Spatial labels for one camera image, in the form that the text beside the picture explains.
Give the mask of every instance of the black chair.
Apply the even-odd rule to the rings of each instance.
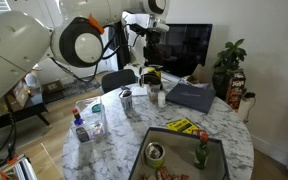
[[[106,74],[102,78],[102,89],[104,93],[108,93],[121,86],[136,83],[136,77],[131,69],[124,69],[110,74]]]

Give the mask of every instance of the wooden floor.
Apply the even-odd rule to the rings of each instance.
[[[100,82],[105,73],[97,75]],[[78,100],[101,95],[99,89],[57,101],[47,105],[45,118],[51,123],[50,130],[39,139],[17,149],[18,154],[27,154],[38,179],[64,179],[62,171],[62,147],[71,125],[71,110]],[[277,161],[254,150],[254,169],[252,180],[288,180],[288,170]]]

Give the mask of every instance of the television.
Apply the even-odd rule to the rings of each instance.
[[[156,47],[167,73],[178,77],[191,75],[196,66],[205,65],[212,24],[168,24]]]

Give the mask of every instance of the notebook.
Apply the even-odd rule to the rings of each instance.
[[[177,84],[167,95],[166,101],[197,111],[208,113],[215,97],[215,91],[185,84]]]

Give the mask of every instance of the marble table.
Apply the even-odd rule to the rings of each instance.
[[[164,83],[165,92],[176,84]],[[123,111],[116,89],[102,96],[108,134],[99,143],[79,145],[71,131],[63,146],[66,179],[126,180],[149,127],[165,128],[167,122],[189,118],[212,138],[223,142],[231,179],[247,180],[253,170],[250,134],[237,114],[215,98],[208,114],[167,103],[158,108],[147,96],[133,97],[133,109]]]

